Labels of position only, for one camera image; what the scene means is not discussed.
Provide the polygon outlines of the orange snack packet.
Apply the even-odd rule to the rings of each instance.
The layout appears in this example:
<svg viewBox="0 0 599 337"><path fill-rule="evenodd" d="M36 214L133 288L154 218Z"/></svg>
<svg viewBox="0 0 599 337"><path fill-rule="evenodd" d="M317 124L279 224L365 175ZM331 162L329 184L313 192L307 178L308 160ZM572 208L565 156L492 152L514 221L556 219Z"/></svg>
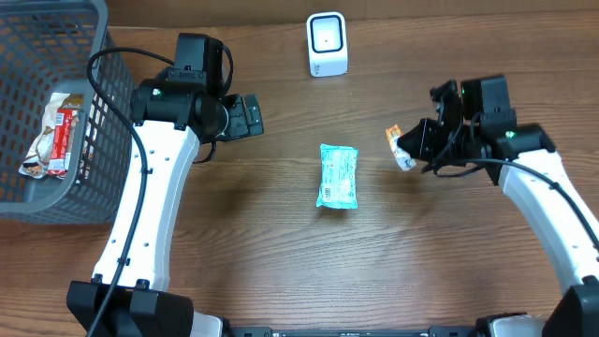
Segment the orange snack packet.
<svg viewBox="0 0 599 337"><path fill-rule="evenodd" d="M404 149L398 146L398 140L402 136L402 131L398 125L393 125L386 130L389 147L394 155L396 163L403 171L409 171L416 166L416 161Z"/></svg>

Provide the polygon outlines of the teal tissue packet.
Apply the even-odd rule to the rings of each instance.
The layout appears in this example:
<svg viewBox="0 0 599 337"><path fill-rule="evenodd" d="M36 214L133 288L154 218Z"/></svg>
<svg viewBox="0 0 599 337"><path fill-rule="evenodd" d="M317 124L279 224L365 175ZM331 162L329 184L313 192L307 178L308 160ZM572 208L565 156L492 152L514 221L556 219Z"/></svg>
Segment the teal tissue packet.
<svg viewBox="0 0 599 337"><path fill-rule="evenodd" d="M322 175L316 206L336 210L356 209L359 150L350 146L322 143L320 155Z"/></svg>

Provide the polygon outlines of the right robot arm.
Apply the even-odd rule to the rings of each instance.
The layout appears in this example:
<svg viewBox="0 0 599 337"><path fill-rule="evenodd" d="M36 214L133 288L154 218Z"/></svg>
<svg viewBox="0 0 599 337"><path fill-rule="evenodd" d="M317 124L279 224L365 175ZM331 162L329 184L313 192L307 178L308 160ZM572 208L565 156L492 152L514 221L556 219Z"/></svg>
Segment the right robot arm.
<svg viewBox="0 0 599 337"><path fill-rule="evenodd" d="M528 221L557 274L562 298L547 318L524 312L488 315L472 327L430 329L431 336L595 336L598 333L598 220L566 173L539 124L519 124L506 78L495 75L430 89L437 118L387 139L398 166L424 172L480 170Z"/></svg>

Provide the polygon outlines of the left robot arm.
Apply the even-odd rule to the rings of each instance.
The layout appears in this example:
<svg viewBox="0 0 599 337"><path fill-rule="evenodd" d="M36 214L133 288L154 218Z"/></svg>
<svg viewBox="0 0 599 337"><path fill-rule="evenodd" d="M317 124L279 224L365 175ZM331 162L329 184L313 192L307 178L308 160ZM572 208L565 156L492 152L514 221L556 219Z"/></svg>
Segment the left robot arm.
<svg viewBox="0 0 599 337"><path fill-rule="evenodd" d="M202 145L259 136L256 95L230 92L234 63L221 40L181 33L173 59L142 81L120 121L132 138L124 190L110 239L92 279L74 281L66 305L90 336L230 334L227 320L204 315L169 292L173 230L190 168Z"/></svg>

